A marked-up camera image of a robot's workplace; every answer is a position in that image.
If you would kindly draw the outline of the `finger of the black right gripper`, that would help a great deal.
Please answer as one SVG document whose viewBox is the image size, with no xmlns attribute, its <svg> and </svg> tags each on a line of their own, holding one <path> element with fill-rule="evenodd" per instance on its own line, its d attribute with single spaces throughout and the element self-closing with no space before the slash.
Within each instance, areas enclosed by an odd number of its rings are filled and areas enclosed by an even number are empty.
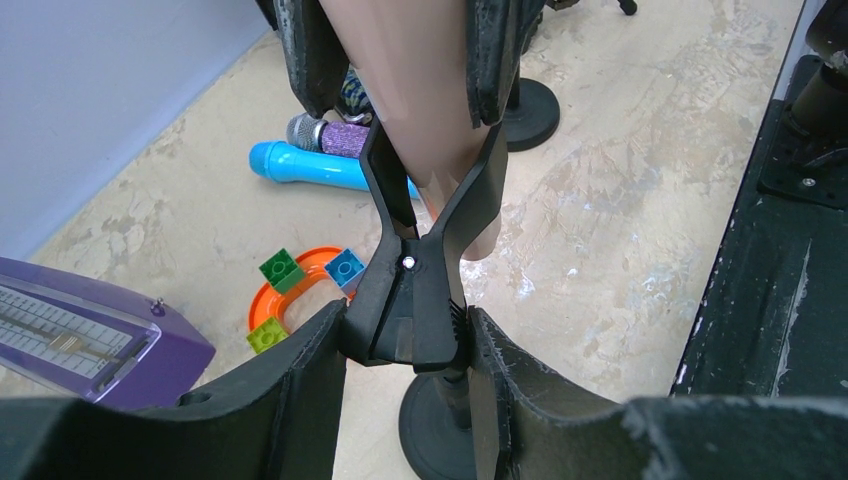
<svg viewBox="0 0 848 480">
<path fill-rule="evenodd" d="M 256 0 L 282 42 L 291 90 L 306 113 L 321 118 L 334 109 L 349 59 L 318 0 Z"/>
<path fill-rule="evenodd" d="M 467 0 L 466 91 L 472 126 L 502 120 L 522 49 L 544 0 Z"/>
</svg>

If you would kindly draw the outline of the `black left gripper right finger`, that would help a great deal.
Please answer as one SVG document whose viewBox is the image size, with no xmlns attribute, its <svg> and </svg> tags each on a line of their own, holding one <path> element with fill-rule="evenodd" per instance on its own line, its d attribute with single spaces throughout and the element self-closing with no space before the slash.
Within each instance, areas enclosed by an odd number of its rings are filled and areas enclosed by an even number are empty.
<svg viewBox="0 0 848 480">
<path fill-rule="evenodd" d="M 481 479 L 843 479 L 838 398 L 637 397 L 617 403 L 469 312 L 470 412 Z"/>
</svg>

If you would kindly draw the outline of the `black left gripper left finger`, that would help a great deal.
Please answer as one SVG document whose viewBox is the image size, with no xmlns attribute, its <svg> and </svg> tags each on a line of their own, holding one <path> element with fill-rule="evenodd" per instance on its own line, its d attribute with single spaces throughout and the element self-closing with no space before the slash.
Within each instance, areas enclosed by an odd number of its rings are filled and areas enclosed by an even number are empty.
<svg viewBox="0 0 848 480">
<path fill-rule="evenodd" d="M 345 303 L 169 408 L 118 412 L 69 397 L 1 404 L 5 479 L 329 479 L 346 360 Z"/>
</svg>

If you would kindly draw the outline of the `pink microphone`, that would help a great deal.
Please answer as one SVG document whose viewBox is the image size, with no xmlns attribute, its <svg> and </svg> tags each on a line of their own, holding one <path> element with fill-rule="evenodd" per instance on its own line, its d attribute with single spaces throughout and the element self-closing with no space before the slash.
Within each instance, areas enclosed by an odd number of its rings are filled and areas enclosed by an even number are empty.
<svg viewBox="0 0 848 480">
<path fill-rule="evenodd" d="M 323 1 L 321 7 L 432 220 L 478 160 L 463 1 Z"/>
</svg>

